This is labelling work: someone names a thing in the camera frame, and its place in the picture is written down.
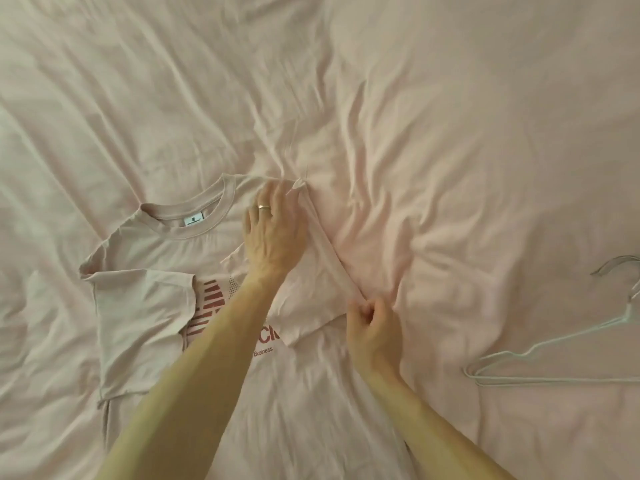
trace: clothes hanger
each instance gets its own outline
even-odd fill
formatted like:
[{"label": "clothes hanger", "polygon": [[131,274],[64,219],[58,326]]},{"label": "clothes hanger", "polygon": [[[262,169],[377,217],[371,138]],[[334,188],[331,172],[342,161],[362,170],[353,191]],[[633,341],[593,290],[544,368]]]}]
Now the clothes hanger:
[{"label": "clothes hanger", "polygon": [[[613,258],[602,266],[600,266],[596,271],[594,271],[591,275],[602,277],[609,274],[614,268],[617,266],[633,262],[636,265],[640,265],[640,257],[637,256],[618,256]],[[600,323],[598,325],[589,327],[585,330],[580,330],[574,333],[569,333],[567,335],[562,335],[560,337],[556,337],[555,339],[545,340],[543,342],[538,342],[531,346],[524,353],[516,353],[510,350],[504,350],[501,352],[492,353],[489,355],[485,355],[480,357],[475,362],[472,362],[468,366],[463,369],[464,375],[468,378],[475,380],[476,384],[481,387],[512,387],[512,386],[533,386],[533,385],[553,385],[553,384],[588,384],[588,383],[640,383],[640,376],[633,376],[628,378],[607,378],[607,379],[596,379],[596,378],[546,378],[546,377],[535,377],[535,376],[491,376],[484,375],[484,372],[493,368],[494,366],[506,362],[508,360],[527,360],[533,352],[536,350],[549,346],[551,344],[556,344],[558,342],[564,342],[565,340],[570,340],[576,337],[580,337],[581,335],[587,335],[589,333],[595,333],[606,328],[611,328],[614,326],[619,326],[622,324],[626,324],[632,322],[634,320],[633,314],[633,300],[640,295],[640,278],[636,281],[636,284],[633,285],[629,294],[627,296],[627,304],[625,306],[625,311],[622,315],[612,318],[611,320],[607,320],[606,322]],[[480,367],[480,369],[475,372],[469,372],[469,368],[474,365],[479,365],[483,362],[495,360],[484,367]]]}]

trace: pink t-shirt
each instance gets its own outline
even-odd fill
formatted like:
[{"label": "pink t-shirt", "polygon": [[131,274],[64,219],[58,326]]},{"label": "pink t-shirt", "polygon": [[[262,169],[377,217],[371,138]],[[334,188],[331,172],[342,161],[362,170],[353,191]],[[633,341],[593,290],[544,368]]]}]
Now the pink t-shirt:
[{"label": "pink t-shirt", "polygon": [[[142,204],[80,267],[99,318],[107,449],[242,284],[243,213],[266,181],[222,175],[187,202]],[[308,249],[269,310],[209,477],[414,479],[404,441],[349,361],[344,313],[360,291],[305,183],[287,184],[308,215]]]}]

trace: person's left arm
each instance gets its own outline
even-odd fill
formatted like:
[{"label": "person's left arm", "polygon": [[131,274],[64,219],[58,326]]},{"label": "person's left arm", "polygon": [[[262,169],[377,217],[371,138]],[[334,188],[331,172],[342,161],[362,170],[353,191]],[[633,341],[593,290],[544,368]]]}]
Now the person's left arm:
[{"label": "person's left arm", "polygon": [[[267,184],[247,210],[250,271],[240,290],[134,412],[96,480],[201,480],[231,418],[271,302],[306,246],[307,226]],[[258,205],[271,209],[258,209]]]}]

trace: person's right arm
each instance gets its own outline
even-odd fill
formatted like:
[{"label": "person's right arm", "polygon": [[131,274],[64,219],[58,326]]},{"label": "person's right arm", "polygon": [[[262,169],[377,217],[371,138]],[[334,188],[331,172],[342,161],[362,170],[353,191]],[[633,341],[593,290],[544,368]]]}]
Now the person's right arm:
[{"label": "person's right arm", "polygon": [[407,386],[400,320],[384,299],[349,308],[347,343],[356,370],[430,478],[515,480]]}]

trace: shirt sleeve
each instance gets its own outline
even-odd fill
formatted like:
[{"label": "shirt sleeve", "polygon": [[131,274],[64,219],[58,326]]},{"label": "shirt sleeve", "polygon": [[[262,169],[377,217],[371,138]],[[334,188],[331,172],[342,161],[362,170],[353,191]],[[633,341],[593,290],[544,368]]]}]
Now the shirt sleeve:
[{"label": "shirt sleeve", "polygon": [[[288,346],[344,315],[349,300],[364,299],[324,234],[304,182],[295,182],[291,192],[297,193],[300,207],[308,217],[308,245],[278,290],[267,316],[267,323]],[[244,244],[221,265],[236,282],[242,283],[248,272]]]},{"label": "shirt sleeve", "polygon": [[196,307],[193,275],[132,269],[82,278],[99,319],[101,402],[149,391],[184,348],[180,331]]}]

